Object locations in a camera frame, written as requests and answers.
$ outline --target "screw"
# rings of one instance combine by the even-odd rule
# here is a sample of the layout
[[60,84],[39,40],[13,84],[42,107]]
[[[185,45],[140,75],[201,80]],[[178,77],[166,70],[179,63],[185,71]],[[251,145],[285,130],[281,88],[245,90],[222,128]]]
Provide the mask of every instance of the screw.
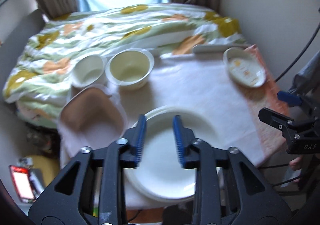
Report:
[[117,140],[118,145],[125,145],[127,142],[128,142],[128,140],[126,138],[119,138]]
[[201,139],[195,139],[192,143],[194,145],[198,145],[201,142]]
[[89,153],[91,150],[92,150],[91,147],[82,147],[82,148],[80,149],[80,152],[83,153],[83,154],[87,154],[87,153]]
[[230,147],[229,152],[230,152],[230,154],[237,154],[237,153],[239,153],[239,149],[236,147]]

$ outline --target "bedspread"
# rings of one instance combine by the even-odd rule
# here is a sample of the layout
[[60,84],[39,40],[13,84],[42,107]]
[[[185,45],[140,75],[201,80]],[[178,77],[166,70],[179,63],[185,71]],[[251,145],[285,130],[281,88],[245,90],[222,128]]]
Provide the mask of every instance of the bedspread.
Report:
[[190,52],[197,44],[243,43],[236,19],[182,4],[77,12],[49,21],[31,37],[3,89],[26,116],[55,122],[67,101],[69,73],[82,58],[143,48],[153,55]]

